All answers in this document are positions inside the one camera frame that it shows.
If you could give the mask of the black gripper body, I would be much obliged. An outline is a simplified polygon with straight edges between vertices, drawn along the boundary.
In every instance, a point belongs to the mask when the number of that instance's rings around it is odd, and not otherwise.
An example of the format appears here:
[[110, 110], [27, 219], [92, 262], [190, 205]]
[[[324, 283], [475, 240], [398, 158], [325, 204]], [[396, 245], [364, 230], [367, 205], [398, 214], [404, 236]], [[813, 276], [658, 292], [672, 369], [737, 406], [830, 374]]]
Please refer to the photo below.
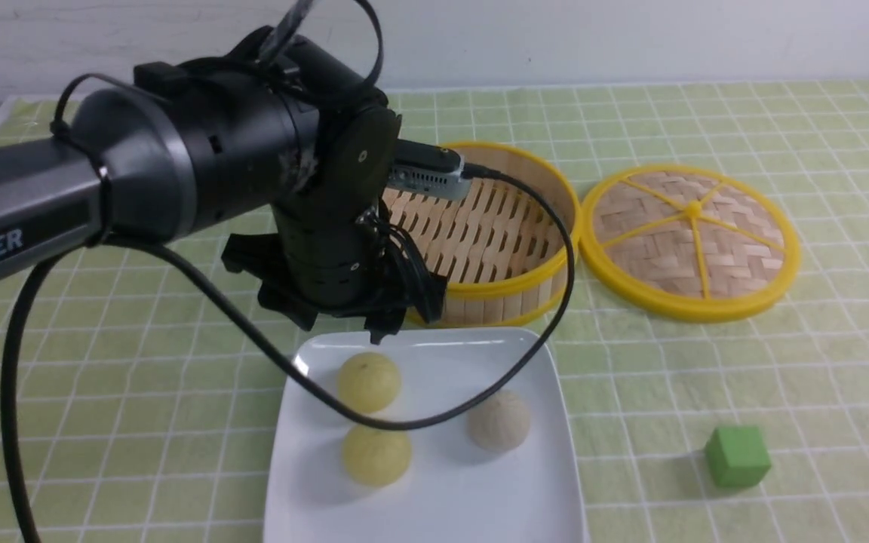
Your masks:
[[318, 317], [364, 320], [373, 310], [404, 307], [426, 324], [441, 319], [446, 278], [428, 269], [384, 203], [338, 223], [297, 219], [276, 207], [275, 222], [275, 233], [228, 238], [222, 252], [227, 271], [304, 298]]

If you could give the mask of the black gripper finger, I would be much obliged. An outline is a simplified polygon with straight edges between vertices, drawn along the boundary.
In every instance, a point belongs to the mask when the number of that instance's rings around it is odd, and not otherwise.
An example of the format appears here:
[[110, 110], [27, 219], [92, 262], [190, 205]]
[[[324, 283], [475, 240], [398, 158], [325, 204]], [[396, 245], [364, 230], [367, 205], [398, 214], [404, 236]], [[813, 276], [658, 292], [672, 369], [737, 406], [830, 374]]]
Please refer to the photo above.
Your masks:
[[364, 319], [364, 329], [369, 333], [372, 345], [379, 345], [387, 336], [396, 336], [406, 319], [404, 307], [370, 311]]

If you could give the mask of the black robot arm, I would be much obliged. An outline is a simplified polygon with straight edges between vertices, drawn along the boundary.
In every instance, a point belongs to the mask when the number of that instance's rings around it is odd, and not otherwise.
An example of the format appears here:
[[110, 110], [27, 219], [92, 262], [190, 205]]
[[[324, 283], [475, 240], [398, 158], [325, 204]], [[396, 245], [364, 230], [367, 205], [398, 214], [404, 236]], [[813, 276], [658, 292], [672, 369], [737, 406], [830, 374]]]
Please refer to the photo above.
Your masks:
[[259, 279], [258, 302], [310, 330], [362, 318], [372, 343], [413, 311], [444, 312], [382, 196], [410, 170], [455, 174], [456, 152], [399, 137], [376, 88], [298, 35], [261, 62], [263, 27], [227, 55], [135, 66], [51, 136], [0, 147], [0, 281], [80, 247], [165, 245], [270, 206], [276, 232], [232, 235], [222, 262]]

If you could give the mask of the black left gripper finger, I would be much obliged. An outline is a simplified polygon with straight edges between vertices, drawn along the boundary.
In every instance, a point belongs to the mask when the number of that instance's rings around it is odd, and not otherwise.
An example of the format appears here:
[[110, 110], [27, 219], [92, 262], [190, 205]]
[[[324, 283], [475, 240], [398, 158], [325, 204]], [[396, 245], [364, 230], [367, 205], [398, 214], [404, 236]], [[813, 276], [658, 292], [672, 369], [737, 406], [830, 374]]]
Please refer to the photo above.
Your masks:
[[279, 313], [303, 331], [311, 331], [320, 312], [304, 298], [284, 292], [278, 285], [262, 283], [256, 294], [259, 306], [265, 310]]

